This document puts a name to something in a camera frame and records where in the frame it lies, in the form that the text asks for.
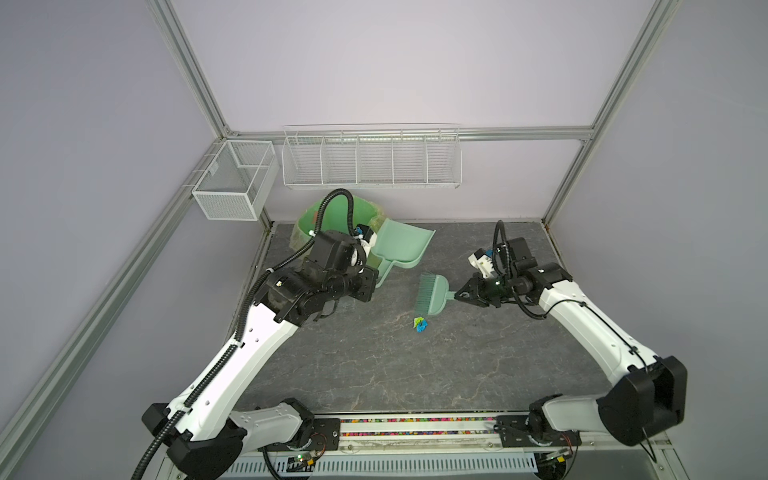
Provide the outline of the mint green dustpan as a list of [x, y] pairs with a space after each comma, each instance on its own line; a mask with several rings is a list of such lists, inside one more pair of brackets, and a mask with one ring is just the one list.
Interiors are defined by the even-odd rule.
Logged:
[[412, 269], [423, 258], [429, 243], [435, 235], [413, 225], [387, 219], [377, 232], [371, 253], [380, 260], [376, 287], [380, 288], [393, 267]]

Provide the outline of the mint green hand brush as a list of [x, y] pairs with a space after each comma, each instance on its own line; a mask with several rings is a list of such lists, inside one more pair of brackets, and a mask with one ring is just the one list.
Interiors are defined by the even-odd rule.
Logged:
[[439, 315], [446, 304], [455, 298], [446, 277], [424, 272], [419, 278], [419, 289], [414, 305], [416, 317]]

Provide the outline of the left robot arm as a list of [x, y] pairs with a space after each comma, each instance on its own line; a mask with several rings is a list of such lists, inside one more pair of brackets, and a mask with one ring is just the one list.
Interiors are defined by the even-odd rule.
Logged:
[[320, 203], [308, 242], [267, 269], [239, 308], [232, 336], [204, 371], [169, 403], [142, 416], [153, 436], [132, 474], [143, 478], [165, 446], [190, 479], [217, 479], [243, 453], [278, 444], [306, 450], [318, 437], [314, 414], [294, 398], [238, 411], [244, 390], [269, 358], [308, 320], [332, 315], [340, 299], [371, 300], [378, 272], [367, 263], [372, 229], [353, 223], [354, 197], [331, 191]]

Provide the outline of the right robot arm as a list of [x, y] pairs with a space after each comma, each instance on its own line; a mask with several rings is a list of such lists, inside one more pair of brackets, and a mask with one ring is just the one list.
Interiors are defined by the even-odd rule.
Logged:
[[688, 372], [674, 356], [661, 357], [624, 331], [588, 298], [557, 263], [539, 263], [522, 237], [494, 226], [489, 249], [471, 258], [475, 274], [455, 293], [481, 308], [511, 304], [533, 320], [555, 320], [590, 354], [610, 384], [603, 394], [543, 397], [529, 406], [524, 431], [538, 445], [565, 432], [611, 435], [636, 446], [681, 424]]

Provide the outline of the blue green scraps front left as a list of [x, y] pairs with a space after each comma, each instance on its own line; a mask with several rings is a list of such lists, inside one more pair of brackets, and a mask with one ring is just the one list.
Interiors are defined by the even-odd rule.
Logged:
[[424, 317], [416, 317], [413, 320], [413, 328], [417, 332], [423, 332], [428, 326], [428, 322]]

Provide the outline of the small white mesh basket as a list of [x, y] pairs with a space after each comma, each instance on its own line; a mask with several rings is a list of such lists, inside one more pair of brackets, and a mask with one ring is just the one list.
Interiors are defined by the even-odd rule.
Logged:
[[259, 221], [278, 173], [272, 142], [224, 140], [192, 194], [208, 220]]

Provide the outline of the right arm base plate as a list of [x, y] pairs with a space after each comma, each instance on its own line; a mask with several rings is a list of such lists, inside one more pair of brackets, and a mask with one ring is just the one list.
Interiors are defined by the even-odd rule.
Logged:
[[504, 448], [512, 447], [577, 447], [581, 436], [575, 431], [557, 431], [537, 415], [508, 414], [496, 417], [494, 431]]

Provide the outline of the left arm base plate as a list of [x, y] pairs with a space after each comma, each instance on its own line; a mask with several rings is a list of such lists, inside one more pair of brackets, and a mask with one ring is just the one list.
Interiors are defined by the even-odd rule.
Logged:
[[270, 452], [336, 451], [341, 440], [341, 420], [337, 417], [315, 417], [304, 422], [287, 443], [266, 446]]

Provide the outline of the aluminium front rail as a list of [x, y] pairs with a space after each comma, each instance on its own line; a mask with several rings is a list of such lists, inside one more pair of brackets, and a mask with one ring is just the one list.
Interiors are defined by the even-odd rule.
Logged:
[[[562, 448], [588, 451], [619, 450], [626, 447], [606, 432], [581, 431], [578, 433], [581, 436], [582, 445], [577, 447], [504, 448], [499, 435], [494, 431], [494, 425], [497, 416], [508, 414], [527, 413], [501, 411], [317, 414], [315, 417], [337, 417], [341, 420], [341, 440], [339, 449], [336, 450], [340, 453], [383, 453], [390, 451], [418, 453], [420, 451], [440, 450], [485, 450], [493, 452], [502, 449], [552, 451]], [[286, 441], [269, 440], [265, 446], [272, 443], [287, 443], [293, 437]]]

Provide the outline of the aluminium frame profiles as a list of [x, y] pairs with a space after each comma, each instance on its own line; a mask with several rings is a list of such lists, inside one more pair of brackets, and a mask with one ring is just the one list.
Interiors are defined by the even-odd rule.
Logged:
[[[599, 145], [679, 6], [677, 1], [654, 2], [603, 106], [593, 124], [586, 129], [585, 143], [546, 211], [545, 224], [551, 224], [564, 205], [594, 148]], [[221, 146], [236, 134], [225, 124], [174, 7], [168, 1], [151, 1], [148, 8], [206, 120], [213, 128], [215, 140], [212, 145]], [[2, 478], [11, 478], [19, 469], [178, 228], [191, 203], [192, 187], [185, 184], [174, 194], [7, 424], [1, 434]]]

